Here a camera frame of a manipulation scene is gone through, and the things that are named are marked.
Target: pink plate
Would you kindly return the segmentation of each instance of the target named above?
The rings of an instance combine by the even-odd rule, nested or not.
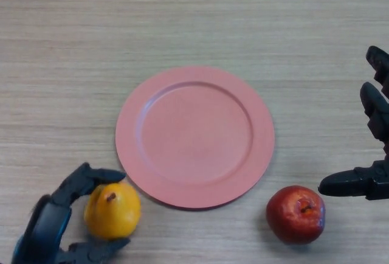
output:
[[[131,180],[172,206],[203,209],[246,193],[273,155],[274,126],[262,99],[232,74],[174,68],[138,86],[116,126]]]

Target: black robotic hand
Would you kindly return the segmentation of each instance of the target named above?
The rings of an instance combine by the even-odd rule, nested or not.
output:
[[[376,71],[374,79],[382,85],[381,92],[389,98],[389,55],[370,46],[366,59]],[[327,196],[365,196],[367,200],[389,198],[389,104],[371,83],[360,89],[360,99],[368,116],[367,123],[373,136],[384,143],[386,157],[374,161],[371,167],[356,167],[325,177],[319,193]]]
[[[12,264],[100,264],[126,246],[130,242],[128,238],[73,243],[68,251],[60,248],[74,201],[90,195],[100,184],[120,182],[125,177],[125,173],[115,170],[92,169],[87,162],[79,166],[53,194],[44,195],[37,202],[26,231],[15,247]]]

